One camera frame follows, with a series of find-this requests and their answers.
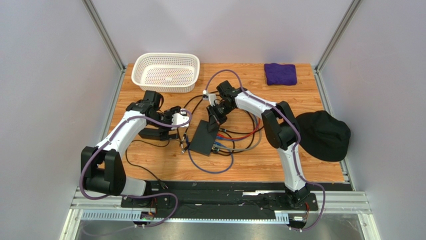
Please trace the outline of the black network switch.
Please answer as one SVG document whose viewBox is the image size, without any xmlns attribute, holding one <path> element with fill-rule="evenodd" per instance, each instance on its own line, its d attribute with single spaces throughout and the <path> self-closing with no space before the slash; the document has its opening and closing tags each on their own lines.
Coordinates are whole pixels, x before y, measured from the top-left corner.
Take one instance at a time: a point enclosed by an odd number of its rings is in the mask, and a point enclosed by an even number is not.
<svg viewBox="0 0 426 240">
<path fill-rule="evenodd" d="M 188 149 L 209 157 L 219 132 L 219 125 L 200 120 Z"/>
</svg>

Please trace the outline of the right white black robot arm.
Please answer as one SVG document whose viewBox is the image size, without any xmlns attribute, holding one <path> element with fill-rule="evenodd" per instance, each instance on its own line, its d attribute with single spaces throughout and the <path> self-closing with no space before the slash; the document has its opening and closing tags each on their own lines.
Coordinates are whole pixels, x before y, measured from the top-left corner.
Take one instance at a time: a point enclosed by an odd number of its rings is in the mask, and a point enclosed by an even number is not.
<svg viewBox="0 0 426 240">
<path fill-rule="evenodd" d="M 207 107 L 208 131 L 218 129 L 234 109 L 244 110 L 261 118 L 266 139 L 277 150 L 284 171 L 283 202 L 292 209 L 306 206 L 310 189 L 307 187 L 300 161 L 299 125 L 290 105 L 285 101 L 276 103 L 265 100 L 243 87 L 232 87 L 228 81 L 222 82 L 216 89 L 221 97 L 220 101 L 207 89 L 202 92 L 203 98 L 210 103 Z"/>
</svg>

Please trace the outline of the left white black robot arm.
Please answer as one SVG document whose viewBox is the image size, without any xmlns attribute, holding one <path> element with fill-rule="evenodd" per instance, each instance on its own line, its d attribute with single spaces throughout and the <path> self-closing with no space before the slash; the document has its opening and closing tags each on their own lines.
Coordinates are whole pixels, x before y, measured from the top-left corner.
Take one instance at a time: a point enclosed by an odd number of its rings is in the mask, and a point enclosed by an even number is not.
<svg viewBox="0 0 426 240">
<path fill-rule="evenodd" d="M 96 146 L 86 146 L 81 152 L 80 192 L 90 200 L 108 196 L 142 198 L 147 190 L 145 180 L 126 175 L 122 159 L 134 138 L 146 126 L 168 131 L 187 127 L 192 120 L 189 110 L 175 106 L 160 111 L 164 97 L 148 90 L 143 99 L 130 103 L 118 125 Z M 100 193 L 100 197 L 88 195 Z"/>
</svg>

